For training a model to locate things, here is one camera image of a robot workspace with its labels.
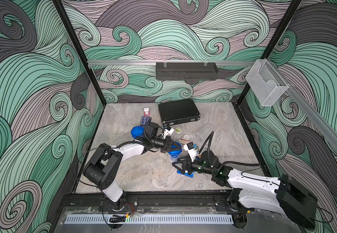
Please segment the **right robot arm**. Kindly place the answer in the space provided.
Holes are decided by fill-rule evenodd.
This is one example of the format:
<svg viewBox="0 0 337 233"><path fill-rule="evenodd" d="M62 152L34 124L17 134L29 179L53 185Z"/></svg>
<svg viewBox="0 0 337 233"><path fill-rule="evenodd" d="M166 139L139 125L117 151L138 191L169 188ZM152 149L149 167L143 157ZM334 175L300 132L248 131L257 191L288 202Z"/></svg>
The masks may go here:
<svg viewBox="0 0 337 233"><path fill-rule="evenodd" d="M213 182L235 191L231 202L241 208L275 212L301 227L315 228L317 197L298 180L289 175L278 178L242 172L232 168L233 163L182 158L172 165L182 174L197 172L211 175Z"/></svg>

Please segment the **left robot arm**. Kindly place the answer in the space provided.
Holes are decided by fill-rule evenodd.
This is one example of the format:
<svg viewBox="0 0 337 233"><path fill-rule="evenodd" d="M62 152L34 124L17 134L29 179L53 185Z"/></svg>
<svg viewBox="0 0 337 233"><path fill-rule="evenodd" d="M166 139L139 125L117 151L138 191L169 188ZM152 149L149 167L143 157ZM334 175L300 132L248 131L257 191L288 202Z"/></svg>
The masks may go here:
<svg viewBox="0 0 337 233"><path fill-rule="evenodd" d="M104 194L113 210L119 211L125 206L125 191L115 181L120 164L152 149L166 153L180 152L182 147L169 136L166 138L139 136L117 146L103 143L85 165L83 176Z"/></svg>

